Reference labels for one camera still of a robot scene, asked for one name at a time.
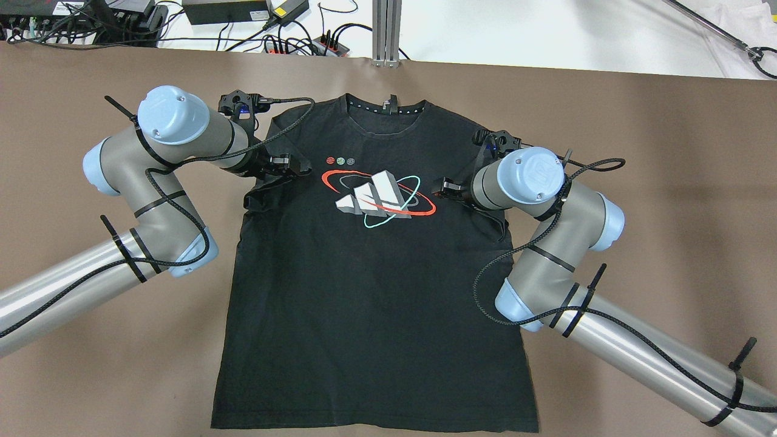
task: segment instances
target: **light blue joint cap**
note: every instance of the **light blue joint cap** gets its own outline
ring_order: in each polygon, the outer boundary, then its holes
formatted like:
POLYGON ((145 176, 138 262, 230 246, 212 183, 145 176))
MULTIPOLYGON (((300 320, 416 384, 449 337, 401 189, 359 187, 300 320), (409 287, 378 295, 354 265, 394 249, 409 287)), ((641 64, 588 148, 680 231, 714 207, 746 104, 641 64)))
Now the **light blue joint cap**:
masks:
POLYGON ((499 188, 512 200, 536 205, 551 199, 564 183, 564 167, 543 147, 511 152, 497 168, 499 188))
MULTIPOLYGON (((497 294, 497 299, 494 301, 497 305, 497 309, 507 319, 518 322, 520 320, 526 320, 534 317, 534 313, 531 312, 528 306, 518 297, 518 293, 513 290, 513 286, 505 279, 502 284, 502 289, 497 294)), ((537 332, 542 329, 542 322, 535 320, 530 323, 521 325, 522 328, 529 332, 537 332)))
MULTIPOLYGON (((169 269, 169 272, 174 278, 180 278, 185 274, 189 274, 195 271, 196 269, 204 266, 205 264, 213 261, 213 259, 218 256, 218 246, 216 246, 216 240, 213 239, 213 236, 211 235, 211 231, 207 227, 205 227, 205 235, 207 235, 207 240, 211 243, 211 246, 208 248, 205 256, 202 257, 199 261, 192 264, 171 267, 169 269)), ((181 256, 178 257, 178 259, 176 260, 176 263, 183 263, 188 260, 193 260, 195 257, 200 255, 200 253, 202 253, 203 250, 205 250, 205 238, 203 238, 202 234, 200 234, 197 236, 197 238, 194 239, 194 241, 189 245, 189 247, 187 247, 187 249, 183 251, 181 256)))
POLYGON ((152 89, 138 107, 141 130, 162 144, 194 141, 210 120, 211 112, 200 97, 171 85, 152 89))
POLYGON ((601 236, 599 240, 588 250, 601 252, 612 246, 612 243, 616 241, 623 232, 623 226, 626 224, 626 217, 623 215, 623 210, 616 204, 612 203, 605 197, 604 194, 597 194, 601 196, 601 199, 605 201, 605 227, 601 230, 601 236))
POLYGON ((86 155, 84 155, 84 160, 82 162, 84 176, 86 176, 86 180, 88 180, 90 184, 97 187, 97 190, 100 193, 108 194, 109 196, 121 196, 121 193, 114 190, 113 187, 108 184, 108 181, 105 179, 105 174, 103 174, 103 164, 99 161, 99 155, 103 150, 103 144, 108 138, 99 142, 98 145, 92 147, 92 150, 89 150, 86 155))

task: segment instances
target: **logo on shirt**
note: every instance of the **logo on shirt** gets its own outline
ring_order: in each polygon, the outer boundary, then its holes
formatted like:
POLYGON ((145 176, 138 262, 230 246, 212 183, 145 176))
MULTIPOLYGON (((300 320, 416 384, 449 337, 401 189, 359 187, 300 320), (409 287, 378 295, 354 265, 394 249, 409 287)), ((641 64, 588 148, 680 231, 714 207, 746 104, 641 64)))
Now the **logo on shirt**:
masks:
POLYGON ((437 206, 428 197, 418 192, 421 186, 418 176, 396 179, 388 170, 376 174, 356 170, 330 170, 321 175, 321 180, 335 193, 340 191, 333 186, 333 181, 336 181, 338 187, 350 191, 335 201, 335 207, 341 212, 363 215, 366 228, 376 228, 393 219, 432 215, 437 210, 437 206), (413 181, 414 184, 401 184, 406 180, 413 181), (368 217, 375 217, 380 221, 370 223, 368 217))

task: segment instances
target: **white label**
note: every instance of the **white label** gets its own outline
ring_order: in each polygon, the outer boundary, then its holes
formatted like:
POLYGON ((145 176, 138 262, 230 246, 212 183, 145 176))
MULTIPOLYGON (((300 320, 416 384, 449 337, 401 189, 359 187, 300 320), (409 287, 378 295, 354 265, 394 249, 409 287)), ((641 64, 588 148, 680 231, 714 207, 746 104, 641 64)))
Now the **white label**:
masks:
POLYGON ((75 12, 76 9, 84 7, 84 2, 57 2, 54 7, 54 11, 51 13, 53 16, 69 16, 75 12))
POLYGON ((252 21, 262 21, 264 19, 270 19, 269 11, 251 11, 249 12, 249 14, 251 14, 252 21))

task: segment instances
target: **black box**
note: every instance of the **black box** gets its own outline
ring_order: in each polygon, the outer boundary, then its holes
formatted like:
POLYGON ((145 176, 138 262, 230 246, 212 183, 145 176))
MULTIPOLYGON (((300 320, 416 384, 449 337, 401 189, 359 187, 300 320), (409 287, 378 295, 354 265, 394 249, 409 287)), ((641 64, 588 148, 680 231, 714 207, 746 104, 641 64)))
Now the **black box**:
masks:
POLYGON ((262 21, 270 18, 267 0, 183 0, 192 24, 262 21))

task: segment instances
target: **black t-shirt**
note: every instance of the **black t-shirt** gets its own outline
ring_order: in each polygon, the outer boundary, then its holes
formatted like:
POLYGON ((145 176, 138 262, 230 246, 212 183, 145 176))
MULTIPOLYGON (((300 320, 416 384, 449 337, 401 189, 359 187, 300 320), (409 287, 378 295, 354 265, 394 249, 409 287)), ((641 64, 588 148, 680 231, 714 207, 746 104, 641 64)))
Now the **black t-shirt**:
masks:
MULTIPOLYGON (((432 195, 472 174, 479 128, 426 101, 384 114, 345 95, 270 144, 312 173, 246 195, 214 428, 538 431, 519 330, 472 298, 510 236, 432 195)), ((496 295, 510 269, 479 289, 496 295)))

